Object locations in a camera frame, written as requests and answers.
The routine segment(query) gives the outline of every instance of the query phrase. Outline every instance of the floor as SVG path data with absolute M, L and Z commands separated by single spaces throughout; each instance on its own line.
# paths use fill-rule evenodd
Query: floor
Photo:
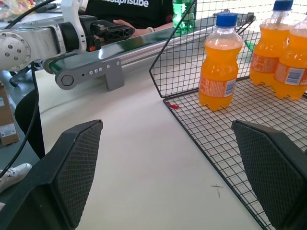
M 11 103 L 11 108 L 12 111 L 14 111 L 15 105 L 18 104 L 21 101 L 21 99 L 34 88 L 34 85 L 30 72 L 28 72 L 24 78 L 18 80 L 19 84 L 16 88 L 12 87 L 11 84 L 9 83 L 10 77 L 11 77 L 10 74 L 6 71 L 0 72 L 0 81 L 3 82 L 7 94 L 13 100 L 13 103 Z M 24 139 L 24 133 L 19 128 L 18 124 L 16 125 L 20 141 L 8 146 L 3 146 L 0 143 L 0 169 L 3 169 L 10 162 L 10 160 L 17 152 L 21 142 Z M 19 155 L 13 166 L 17 166 L 25 162 L 34 165 L 38 160 L 39 160 L 38 157 L 32 150 L 29 143 L 27 142 L 23 151 L 21 152 L 21 154 Z M 14 186 L 1 193 L 0 202 L 6 203 L 6 201 L 10 197 L 10 194 L 12 194 L 13 190 Z

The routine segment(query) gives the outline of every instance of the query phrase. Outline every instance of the person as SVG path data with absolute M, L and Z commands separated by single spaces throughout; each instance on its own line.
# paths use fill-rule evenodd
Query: person
M 131 37 L 174 26 L 172 0 L 89 0 L 86 14 L 134 28 Z
M 135 28 L 131 37 L 145 35 L 173 27 L 172 0 L 89 0 L 86 14 L 117 25 Z M 35 107 L 35 90 L 28 93 L 16 106 L 15 119 L 27 133 Z M 41 159 L 45 155 L 39 110 L 30 131 L 28 142 Z

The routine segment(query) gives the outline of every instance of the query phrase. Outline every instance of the bottle label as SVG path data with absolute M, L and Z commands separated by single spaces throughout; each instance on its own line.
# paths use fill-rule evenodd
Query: bottle label
M 236 79 L 229 81 L 210 80 L 201 75 L 200 92 L 210 97 L 228 97 L 233 94 Z
M 298 69 L 278 63 L 274 79 L 287 85 L 307 85 L 307 69 Z
M 261 73 L 274 73 L 278 60 L 278 57 L 263 57 L 254 53 L 251 69 Z

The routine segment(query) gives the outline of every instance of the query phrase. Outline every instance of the black wire mesh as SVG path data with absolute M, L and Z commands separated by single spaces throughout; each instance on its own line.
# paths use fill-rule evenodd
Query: black wire mesh
M 204 156 L 265 230 L 274 230 L 258 202 L 247 176 L 231 130 L 238 119 L 283 131 L 302 150 L 307 149 L 307 101 L 283 100 L 269 88 L 254 86 L 248 79 L 254 45 L 260 39 L 260 24 L 272 14 L 274 0 L 193 1 L 150 68 L 154 84 L 169 110 Z M 198 86 L 206 58 L 204 41 L 215 28 L 219 12 L 238 13 L 237 31 L 244 41 L 237 63 L 238 82 L 231 105 L 217 112 L 201 106 Z M 294 0 L 293 18 L 305 19 L 306 0 Z

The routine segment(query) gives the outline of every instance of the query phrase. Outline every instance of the black cable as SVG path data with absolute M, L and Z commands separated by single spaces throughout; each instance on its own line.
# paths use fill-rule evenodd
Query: black cable
M 34 66 L 34 62 L 31 63 L 31 72 L 32 72 L 32 78 L 33 78 L 33 83 L 34 83 L 34 89 L 35 89 L 35 93 L 36 93 L 36 99 L 35 99 L 35 106 L 34 106 L 34 111 L 33 111 L 33 115 L 32 115 L 32 119 L 28 128 L 27 133 L 25 134 L 24 140 L 21 143 L 18 151 L 16 152 L 16 154 L 14 155 L 14 157 L 11 159 L 10 163 L 8 163 L 8 165 L 3 169 L 3 171 L 0 173 L 0 178 L 2 178 L 2 176 L 7 172 L 7 170 L 13 165 L 13 163 L 15 162 L 15 160 L 18 158 L 18 156 L 20 155 L 21 151 L 24 148 L 25 143 L 28 140 L 28 137 L 30 135 L 30 132 L 32 130 L 37 112 L 38 112 L 38 101 L 39 101 L 39 95 L 38 95 L 38 87 L 37 87 L 37 82 L 36 82 L 36 76 L 35 76 L 35 66 Z
M 14 19 L 10 24 L 8 24 L 5 29 L 11 29 L 16 23 L 18 23 L 22 18 L 24 18 L 25 16 L 29 15 L 30 13 L 36 11 L 38 8 L 41 8 L 42 6 L 45 6 L 51 2 L 53 2 L 55 0 L 47 0 L 45 2 L 42 2 L 40 4 L 38 4 L 37 6 L 32 7 L 31 9 L 27 10 L 26 12 L 24 12 L 23 14 L 21 14 L 20 16 L 18 16 L 16 19 Z

